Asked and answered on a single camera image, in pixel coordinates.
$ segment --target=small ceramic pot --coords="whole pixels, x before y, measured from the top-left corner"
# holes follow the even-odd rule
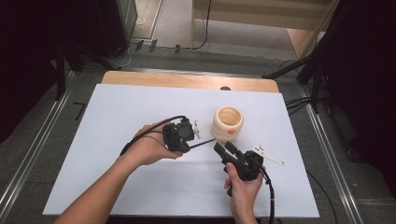
[[[213,117],[212,134],[222,143],[232,142],[240,133],[243,124],[244,116],[238,109],[224,106]]]

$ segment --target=metal rail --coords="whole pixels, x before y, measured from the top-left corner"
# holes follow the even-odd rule
[[[19,193],[25,183],[28,175],[32,171],[33,166],[35,165],[35,161],[37,160],[41,149],[47,141],[48,136],[52,130],[52,127],[56,123],[56,120],[59,118],[59,115],[64,108],[64,104],[67,101],[68,96],[70,95],[71,87],[73,86],[75,80],[75,75],[73,72],[70,72],[66,85],[68,88],[64,95],[53,104],[47,118],[45,119],[43,125],[35,136],[35,140],[32,145],[30,145],[23,161],[20,164],[15,175],[12,177],[11,181],[8,183],[6,190],[3,192],[0,200],[0,224],[6,222],[7,215],[12,208],[12,205],[17,200]]]
[[[303,97],[308,97],[308,90],[301,86],[301,93]],[[352,195],[351,190],[347,184],[346,179],[344,178],[344,174],[341,170],[340,165],[334,155],[332,150],[332,145],[324,131],[323,125],[321,123],[320,117],[315,113],[314,109],[309,105],[307,107],[309,118],[311,118],[312,125],[317,133],[318,140],[320,142],[320,147],[323,150],[324,157],[326,158],[326,162],[329,165],[330,171],[332,173],[332,178],[334,180],[334,184],[338,189],[338,193],[340,194],[341,201],[346,210],[346,215],[349,218],[349,223],[362,224],[363,220],[361,218],[361,214],[359,212],[358,206],[355,202],[355,199]]]

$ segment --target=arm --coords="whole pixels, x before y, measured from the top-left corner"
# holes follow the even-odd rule
[[[224,188],[229,188],[233,183],[233,197],[230,200],[230,208],[235,222],[237,224],[256,224],[253,206],[262,186],[262,175],[252,181],[242,181],[232,163],[228,162],[226,168],[230,178],[225,181]]]
[[[147,130],[146,125],[136,135]],[[161,132],[163,125],[154,131]],[[171,152],[163,144],[161,133],[149,133],[136,141],[118,157],[113,165],[84,191],[55,221],[55,223],[106,223],[128,176],[139,166],[160,159],[176,159],[181,152]]]

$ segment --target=person's right hand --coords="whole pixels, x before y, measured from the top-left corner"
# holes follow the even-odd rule
[[[151,125],[145,125],[140,129],[135,136],[145,132],[147,129],[154,126],[156,123]],[[130,172],[141,165],[150,165],[161,159],[176,159],[181,157],[183,153],[181,151],[169,151],[169,149],[163,143],[163,126],[170,124],[165,123],[152,132],[143,135],[139,140],[134,142],[128,150],[120,156],[121,159],[125,159],[128,162]]]
[[[253,206],[259,189],[262,186],[262,175],[252,181],[243,181],[239,178],[236,168],[232,163],[226,164],[229,178],[225,180],[224,188],[233,185],[233,197],[230,200],[230,208],[237,224],[257,223]]]

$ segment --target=white board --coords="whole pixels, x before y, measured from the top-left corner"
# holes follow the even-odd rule
[[[238,108],[245,123],[233,142],[242,151],[262,145],[285,162],[264,161],[275,189],[276,217],[318,217],[304,163],[280,93],[216,91],[126,85],[96,86],[53,187],[44,215],[59,215],[98,179],[145,124],[183,115],[198,120],[202,138],[213,138],[213,115],[222,106]],[[230,217],[227,174],[215,142],[183,157],[138,168],[126,182],[111,215]],[[257,217],[270,212],[268,186],[255,202]]]

